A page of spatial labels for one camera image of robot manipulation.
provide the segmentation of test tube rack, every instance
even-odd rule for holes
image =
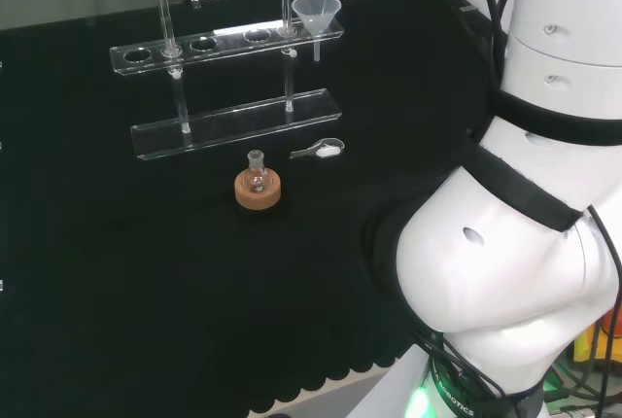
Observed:
[[[283,19],[230,27],[175,39],[168,0],[159,0],[164,39],[110,48],[113,69],[122,75],[166,69],[171,75],[178,116],[131,126],[134,152],[149,160],[241,141],[341,116],[326,89],[294,94],[292,48],[336,39],[343,28],[333,19],[321,35],[311,35],[292,18],[292,1],[282,0]],[[184,92],[184,66],[232,56],[281,50],[285,59],[284,95],[189,116]]]

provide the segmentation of black table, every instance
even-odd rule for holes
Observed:
[[[178,35],[279,12],[172,9]],[[0,33],[3,418],[244,417],[408,348],[361,227],[456,165],[485,62],[443,0],[348,0],[338,19],[344,36],[320,64],[300,49],[294,78],[327,87],[338,122],[148,162],[129,127],[175,115],[168,75],[117,75],[108,49],[159,38],[156,9]],[[190,112],[281,95],[281,69],[278,52],[190,66]],[[343,156],[289,161],[327,136]],[[233,198],[251,149],[284,187],[260,215]]]

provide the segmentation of acrylic shelf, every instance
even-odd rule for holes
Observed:
[[[292,20],[293,35],[284,36],[281,19],[258,24],[217,29],[202,34],[176,38],[181,52],[175,56],[163,53],[164,41],[110,48],[113,69],[122,75],[145,73],[179,64],[218,60],[253,52],[273,51],[288,47],[336,39],[343,27],[333,19],[321,36],[313,37],[299,18]]]
[[[292,112],[285,105],[283,96],[190,116],[190,133],[183,132],[179,118],[132,126],[134,152],[143,160],[173,156],[341,116],[326,89],[294,94]]]

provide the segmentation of funnel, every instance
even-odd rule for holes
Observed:
[[[294,0],[292,9],[302,20],[304,27],[313,37],[319,37],[327,30],[330,22],[341,10],[339,0]],[[314,43],[313,59],[320,61],[320,41]]]

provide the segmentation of robotic arm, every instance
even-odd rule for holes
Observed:
[[[548,114],[622,120],[616,2],[516,0],[501,90]],[[463,167],[403,229],[397,276],[410,308],[444,332],[448,348],[482,373],[500,401],[514,403],[491,412],[466,402],[450,382],[467,389],[468,371],[434,361],[425,386],[438,418],[548,416],[541,395],[546,370],[617,300],[611,246],[622,248],[622,147],[588,143],[537,136],[499,117],[480,143],[582,214],[565,231],[509,205]],[[595,211],[586,211],[592,204],[612,241]]]

